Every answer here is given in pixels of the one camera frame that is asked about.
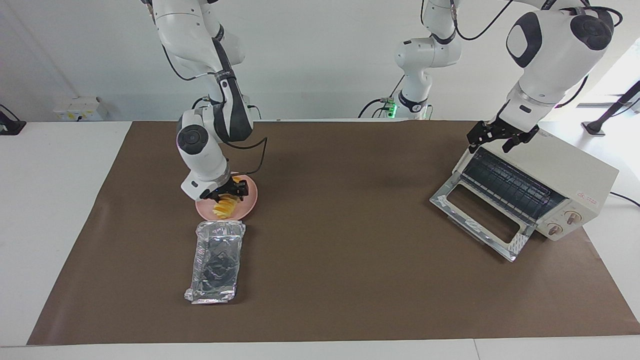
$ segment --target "wall socket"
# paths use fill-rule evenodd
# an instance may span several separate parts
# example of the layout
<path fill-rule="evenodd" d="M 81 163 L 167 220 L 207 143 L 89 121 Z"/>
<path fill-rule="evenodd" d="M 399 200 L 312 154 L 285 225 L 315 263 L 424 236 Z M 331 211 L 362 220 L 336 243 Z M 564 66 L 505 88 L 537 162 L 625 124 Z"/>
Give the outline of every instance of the wall socket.
<path fill-rule="evenodd" d="M 107 108 L 97 97 L 76 97 L 59 103 L 53 109 L 62 121 L 105 121 Z"/>

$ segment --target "brown table mat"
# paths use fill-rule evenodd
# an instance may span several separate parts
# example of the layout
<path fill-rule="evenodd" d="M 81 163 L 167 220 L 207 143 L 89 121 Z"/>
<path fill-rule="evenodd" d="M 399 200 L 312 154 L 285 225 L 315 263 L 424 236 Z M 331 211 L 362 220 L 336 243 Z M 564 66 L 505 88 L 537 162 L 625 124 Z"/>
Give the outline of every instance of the brown table mat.
<path fill-rule="evenodd" d="M 259 123 L 269 136 L 238 296 L 191 305 L 195 228 L 175 124 L 136 122 L 30 345 L 640 334 L 584 231 L 508 263 L 428 199 L 468 122 Z M 260 149 L 224 149 L 233 170 Z"/>

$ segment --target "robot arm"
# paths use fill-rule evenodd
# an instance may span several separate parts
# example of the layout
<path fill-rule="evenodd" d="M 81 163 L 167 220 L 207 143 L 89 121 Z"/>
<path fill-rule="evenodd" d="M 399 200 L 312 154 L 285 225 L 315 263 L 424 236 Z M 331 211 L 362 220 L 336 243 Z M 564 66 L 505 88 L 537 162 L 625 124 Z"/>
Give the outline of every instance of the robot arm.
<path fill-rule="evenodd" d="M 516 21 L 507 50 L 524 74 L 494 119 L 478 122 L 467 134 L 470 152 L 497 139 L 508 139 L 504 152 L 529 142 L 538 132 L 537 123 L 591 71 L 611 42 L 613 21 L 607 11 L 585 9 L 581 0 L 520 2 L 578 7 L 529 12 Z"/>
<path fill-rule="evenodd" d="M 451 17 L 451 0 L 429 0 L 422 22 L 431 32 L 428 38 L 413 38 L 400 44 L 396 63 L 406 76 L 404 88 L 397 93 L 398 117 L 422 118 L 433 80 L 430 68 L 448 67 L 460 60 L 462 45 Z M 454 1 L 459 6 L 462 0 Z"/>
<path fill-rule="evenodd" d="M 253 131 L 232 65 L 244 54 L 237 38 L 225 34 L 215 18 L 217 0 L 142 0 L 150 8 L 164 48 L 199 74 L 209 90 L 211 106 L 186 111 L 179 120 L 177 147 L 191 172 L 182 189 L 195 200 L 218 200 L 223 193 L 248 194 L 246 182 L 231 180 L 221 142 L 245 140 Z M 231 49 L 230 55 L 225 46 Z"/>

